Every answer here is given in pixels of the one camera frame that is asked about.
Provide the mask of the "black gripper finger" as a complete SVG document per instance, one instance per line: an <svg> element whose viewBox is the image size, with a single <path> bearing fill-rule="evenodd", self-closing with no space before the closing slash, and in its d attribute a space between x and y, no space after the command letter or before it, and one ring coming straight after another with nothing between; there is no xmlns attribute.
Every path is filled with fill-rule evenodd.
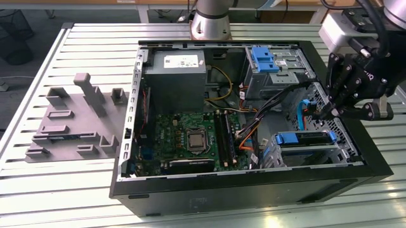
<svg viewBox="0 0 406 228"><path fill-rule="evenodd" d="M325 95L328 102L319 111L319 119L331 119L353 105L361 79L356 75L355 54L331 54L327 65Z"/></svg>
<svg viewBox="0 0 406 228"><path fill-rule="evenodd" d="M344 105L337 109L341 118L357 119L364 121L388 121L392 120L393 112L387 96L373 98L371 102L365 102L360 108Z"/></svg>

